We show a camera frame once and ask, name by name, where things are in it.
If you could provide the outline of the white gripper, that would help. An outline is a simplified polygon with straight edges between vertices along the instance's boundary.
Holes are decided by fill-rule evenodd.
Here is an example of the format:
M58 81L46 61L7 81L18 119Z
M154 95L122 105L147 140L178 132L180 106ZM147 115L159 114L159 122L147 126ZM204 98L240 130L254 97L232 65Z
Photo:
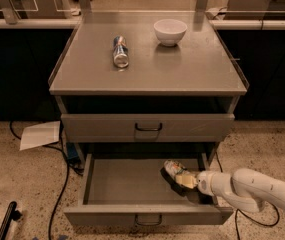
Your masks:
M177 184L198 190L209 196L224 197L232 192L231 175L215 171L202 171L197 177L194 174L179 174L175 177Z

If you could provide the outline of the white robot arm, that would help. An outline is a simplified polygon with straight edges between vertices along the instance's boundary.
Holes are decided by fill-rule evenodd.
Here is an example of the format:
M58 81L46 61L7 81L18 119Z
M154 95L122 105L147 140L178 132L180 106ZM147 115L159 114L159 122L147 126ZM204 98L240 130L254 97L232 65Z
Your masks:
M285 211L285 182L251 169L241 168L233 174L182 170L173 179L183 187L221 197L245 212L261 212L265 202Z

